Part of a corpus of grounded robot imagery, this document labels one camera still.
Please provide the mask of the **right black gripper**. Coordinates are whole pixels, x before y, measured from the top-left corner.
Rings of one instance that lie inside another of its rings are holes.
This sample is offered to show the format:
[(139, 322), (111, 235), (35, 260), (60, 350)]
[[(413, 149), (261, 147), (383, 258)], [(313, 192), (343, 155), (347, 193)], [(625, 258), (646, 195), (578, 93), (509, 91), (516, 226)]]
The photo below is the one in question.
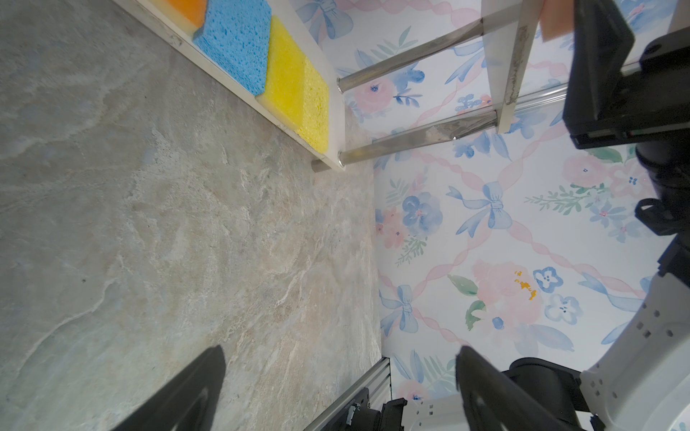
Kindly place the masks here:
[(580, 150), (689, 145), (689, 14), (626, 73), (635, 38), (612, 1), (574, 4), (574, 56), (562, 119)]

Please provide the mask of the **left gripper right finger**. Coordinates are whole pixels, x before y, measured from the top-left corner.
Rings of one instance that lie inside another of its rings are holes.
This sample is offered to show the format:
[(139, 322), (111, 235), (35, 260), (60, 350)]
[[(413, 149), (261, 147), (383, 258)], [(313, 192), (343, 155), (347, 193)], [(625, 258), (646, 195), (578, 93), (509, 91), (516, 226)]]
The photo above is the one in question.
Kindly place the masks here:
[(456, 356), (456, 386), (472, 430), (569, 428), (469, 346)]

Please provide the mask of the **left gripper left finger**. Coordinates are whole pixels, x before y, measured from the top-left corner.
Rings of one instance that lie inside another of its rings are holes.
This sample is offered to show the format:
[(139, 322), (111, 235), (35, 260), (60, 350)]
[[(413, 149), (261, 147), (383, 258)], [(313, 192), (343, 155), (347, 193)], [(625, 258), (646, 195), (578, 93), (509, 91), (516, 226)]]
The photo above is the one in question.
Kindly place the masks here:
[(225, 375), (223, 348), (207, 348), (115, 428), (210, 430)]

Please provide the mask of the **peach pink sponge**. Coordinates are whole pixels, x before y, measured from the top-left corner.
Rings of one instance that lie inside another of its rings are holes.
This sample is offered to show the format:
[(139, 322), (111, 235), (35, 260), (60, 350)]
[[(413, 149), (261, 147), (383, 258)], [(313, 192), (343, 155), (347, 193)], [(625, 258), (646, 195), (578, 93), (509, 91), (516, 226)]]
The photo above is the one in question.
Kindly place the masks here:
[(574, 1), (544, 0), (539, 26), (544, 42), (573, 33)]

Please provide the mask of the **yellow sponge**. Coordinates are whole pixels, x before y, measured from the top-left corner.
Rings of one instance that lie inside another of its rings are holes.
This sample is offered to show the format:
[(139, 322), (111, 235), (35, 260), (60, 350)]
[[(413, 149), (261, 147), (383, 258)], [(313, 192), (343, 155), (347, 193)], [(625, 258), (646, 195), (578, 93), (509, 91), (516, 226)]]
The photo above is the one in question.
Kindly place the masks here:
[(305, 54), (278, 16), (271, 17), (267, 75), (257, 102), (282, 124), (297, 131), (304, 116)]
[(304, 68), (303, 121), (298, 136), (318, 154), (329, 148), (329, 87), (307, 59)]

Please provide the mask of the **blue sponge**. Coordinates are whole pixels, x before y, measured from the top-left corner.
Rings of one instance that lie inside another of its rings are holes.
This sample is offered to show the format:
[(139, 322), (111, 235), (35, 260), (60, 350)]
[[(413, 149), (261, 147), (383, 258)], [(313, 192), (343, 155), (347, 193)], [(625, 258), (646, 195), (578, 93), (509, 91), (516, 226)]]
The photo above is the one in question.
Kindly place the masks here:
[(264, 93), (272, 11), (263, 0), (211, 0), (194, 44), (246, 91)]

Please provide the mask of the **orange sponge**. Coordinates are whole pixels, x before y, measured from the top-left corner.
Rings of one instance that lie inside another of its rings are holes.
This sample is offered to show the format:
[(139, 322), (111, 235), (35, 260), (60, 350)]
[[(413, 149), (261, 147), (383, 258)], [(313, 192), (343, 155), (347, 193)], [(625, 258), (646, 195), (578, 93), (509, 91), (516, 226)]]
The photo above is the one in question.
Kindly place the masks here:
[(158, 8), (190, 36), (203, 27), (207, 7), (207, 0), (163, 0), (158, 4)]

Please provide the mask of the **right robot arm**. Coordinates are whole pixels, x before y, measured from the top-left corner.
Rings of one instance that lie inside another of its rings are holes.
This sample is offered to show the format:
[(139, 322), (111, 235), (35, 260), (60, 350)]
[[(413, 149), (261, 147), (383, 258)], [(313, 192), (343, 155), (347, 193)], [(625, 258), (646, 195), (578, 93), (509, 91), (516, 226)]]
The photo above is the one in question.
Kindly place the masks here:
[(580, 150), (632, 144), (655, 198), (635, 216), (672, 237), (650, 292), (588, 370), (525, 357), (507, 371), (463, 347), (457, 394), (401, 405), (405, 430), (667, 430), (689, 402), (689, 31), (652, 41), (640, 70), (623, 75), (634, 36), (611, 1), (574, 5), (575, 55), (564, 123)]

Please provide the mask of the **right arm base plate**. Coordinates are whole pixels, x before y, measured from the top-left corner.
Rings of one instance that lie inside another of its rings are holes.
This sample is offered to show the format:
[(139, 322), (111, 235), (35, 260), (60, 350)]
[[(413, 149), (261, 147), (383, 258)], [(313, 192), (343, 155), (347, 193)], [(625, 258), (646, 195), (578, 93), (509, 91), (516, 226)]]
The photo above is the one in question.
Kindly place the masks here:
[(408, 402), (391, 400), (380, 411), (370, 407), (369, 389), (362, 388), (345, 406), (329, 408), (305, 430), (316, 431), (385, 431), (404, 430), (402, 415)]

